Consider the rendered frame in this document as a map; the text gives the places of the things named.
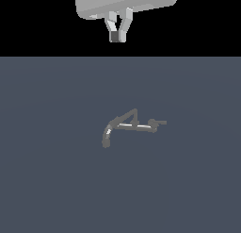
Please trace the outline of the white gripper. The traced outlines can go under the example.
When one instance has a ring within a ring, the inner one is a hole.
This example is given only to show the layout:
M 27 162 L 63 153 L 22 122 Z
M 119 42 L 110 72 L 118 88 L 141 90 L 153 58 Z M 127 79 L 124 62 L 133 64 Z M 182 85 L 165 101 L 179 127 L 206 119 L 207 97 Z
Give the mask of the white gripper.
M 127 31 L 133 21 L 133 12 L 173 6 L 177 0 L 75 0 L 80 18 L 96 20 L 104 18 L 111 42 L 126 42 Z M 117 13 L 121 23 L 116 28 Z

